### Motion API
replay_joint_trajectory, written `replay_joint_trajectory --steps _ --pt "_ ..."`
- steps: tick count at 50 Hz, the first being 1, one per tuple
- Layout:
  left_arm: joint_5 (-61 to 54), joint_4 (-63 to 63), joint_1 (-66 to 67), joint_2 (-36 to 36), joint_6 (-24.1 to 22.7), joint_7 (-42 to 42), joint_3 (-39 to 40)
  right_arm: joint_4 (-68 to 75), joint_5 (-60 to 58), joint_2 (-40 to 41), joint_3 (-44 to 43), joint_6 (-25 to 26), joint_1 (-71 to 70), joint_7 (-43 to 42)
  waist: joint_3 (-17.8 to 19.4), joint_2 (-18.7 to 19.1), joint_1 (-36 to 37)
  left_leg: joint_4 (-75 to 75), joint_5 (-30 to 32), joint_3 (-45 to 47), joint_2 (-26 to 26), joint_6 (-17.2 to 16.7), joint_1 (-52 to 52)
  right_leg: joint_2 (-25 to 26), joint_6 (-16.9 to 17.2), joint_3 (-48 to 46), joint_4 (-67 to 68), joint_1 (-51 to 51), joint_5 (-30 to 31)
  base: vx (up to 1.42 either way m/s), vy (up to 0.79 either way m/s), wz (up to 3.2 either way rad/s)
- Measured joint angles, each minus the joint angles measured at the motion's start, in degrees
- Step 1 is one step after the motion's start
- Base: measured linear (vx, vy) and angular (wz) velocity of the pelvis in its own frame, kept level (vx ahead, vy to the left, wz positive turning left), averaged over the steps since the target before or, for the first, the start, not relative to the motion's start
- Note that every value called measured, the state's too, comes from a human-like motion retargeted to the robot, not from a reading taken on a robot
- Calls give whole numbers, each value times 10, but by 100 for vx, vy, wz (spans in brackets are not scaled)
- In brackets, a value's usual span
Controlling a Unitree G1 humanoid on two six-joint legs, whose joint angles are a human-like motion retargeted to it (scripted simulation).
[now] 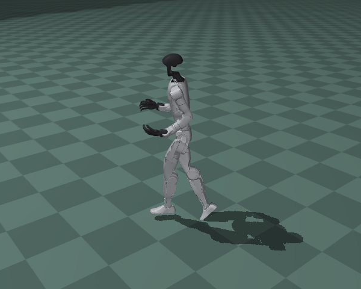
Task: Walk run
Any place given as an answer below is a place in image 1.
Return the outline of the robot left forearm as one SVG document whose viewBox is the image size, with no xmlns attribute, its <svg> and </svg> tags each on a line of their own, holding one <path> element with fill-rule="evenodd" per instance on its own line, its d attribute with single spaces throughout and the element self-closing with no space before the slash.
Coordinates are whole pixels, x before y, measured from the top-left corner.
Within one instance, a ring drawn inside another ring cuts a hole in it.
<svg viewBox="0 0 361 289">
<path fill-rule="evenodd" d="M 190 121 L 191 121 L 191 117 L 189 115 L 185 115 L 181 120 L 178 119 L 177 122 L 175 122 L 174 124 L 172 124 L 171 126 L 166 128 L 168 133 L 167 134 L 162 134 L 162 136 L 164 138 L 168 138 L 172 134 L 179 131 L 181 128 L 186 127 L 190 123 Z"/>
</svg>

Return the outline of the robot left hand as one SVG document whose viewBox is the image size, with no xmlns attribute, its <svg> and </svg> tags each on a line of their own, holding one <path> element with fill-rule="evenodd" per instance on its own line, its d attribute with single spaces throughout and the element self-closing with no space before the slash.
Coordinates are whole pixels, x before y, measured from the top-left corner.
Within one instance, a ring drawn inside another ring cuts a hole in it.
<svg viewBox="0 0 361 289">
<path fill-rule="evenodd" d="M 159 130 L 156 130 L 156 129 L 152 129 L 149 125 L 146 125 L 146 127 L 144 127 L 144 124 L 143 124 L 143 129 L 144 131 L 149 134 L 149 135 L 153 135 L 153 136 L 160 136 L 160 137 L 163 137 L 162 134 L 167 134 L 168 131 L 166 129 L 160 129 Z"/>
</svg>

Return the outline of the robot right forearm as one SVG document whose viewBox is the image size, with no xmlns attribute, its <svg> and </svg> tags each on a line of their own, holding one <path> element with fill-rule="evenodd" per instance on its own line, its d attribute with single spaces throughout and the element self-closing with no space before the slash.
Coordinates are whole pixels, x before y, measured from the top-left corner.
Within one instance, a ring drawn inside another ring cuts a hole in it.
<svg viewBox="0 0 361 289">
<path fill-rule="evenodd" d="M 170 104 L 165 104 L 164 106 L 158 106 L 158 110 L 159 111 L 166 111 L 166 112 L 170 112 L 171 111 L 171 107 Z"/>
</svg>

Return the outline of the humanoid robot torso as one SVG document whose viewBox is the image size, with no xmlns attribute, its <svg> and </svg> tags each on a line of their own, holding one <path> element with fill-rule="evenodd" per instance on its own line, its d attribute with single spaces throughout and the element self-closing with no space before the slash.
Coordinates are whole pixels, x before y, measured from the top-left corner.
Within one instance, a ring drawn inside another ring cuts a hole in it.
<svg viewBox="0 0 361 289">
<path fill-rule="evenodd" d="M 183 77 L 183 78 L 185 78 L 185 77 Z M 174 82 L 171 82 L 171 80 L 173 80 Z M 171 112 L 172 112 L 174 121 L 177 122 L 178 119 L 180 119 L 180 120 L 182 119 L 183 112 L 178 108 L 175 101 L 171 98 L 171 95 L 170 95 L 171 88 L 178 85 L 182 89 L 184 98 L 190 108 L 188 84 L 187 84 L 186 79 L 184 82 L 177 82 L 176 79 L 171 79 L 171 80 L 168 84 L 167 97 L 168 97 L 168 101 L 170 103 Z M 191 141 L 191 137 L 192 137 L 191 127 L 189 126 L 189 124 L 186 127 L 181 128 L 179 131 L 176 132 L 176 139 L 181 139 L 182 136 L 187 138 L 187 140 L 188 140 L 187 143 L 189 144 L 189 142 Z"/>
</svg>

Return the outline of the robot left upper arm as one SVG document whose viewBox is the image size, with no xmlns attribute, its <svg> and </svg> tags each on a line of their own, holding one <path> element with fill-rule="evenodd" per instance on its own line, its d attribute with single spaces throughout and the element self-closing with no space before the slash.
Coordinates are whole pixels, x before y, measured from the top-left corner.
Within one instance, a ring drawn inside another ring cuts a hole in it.
<svg viewBox="0 0 361 289">
<path fill-rule="evenodd" d="M 171 88 L 170 95 L 171 95 L 171 98 L 177 104 L 178 108 L 183 112 L 182 118 L 185 115 L 189 115 L 191 117 L 191 120 L 192 120 L 193 115 L 191 113 L 191 110 L 190 110 L 185 98 L 184 98 L 184 94 L 183 94 L 182 89 L 178 85 L 176 85 L 173 88 Z"/>
</svg>

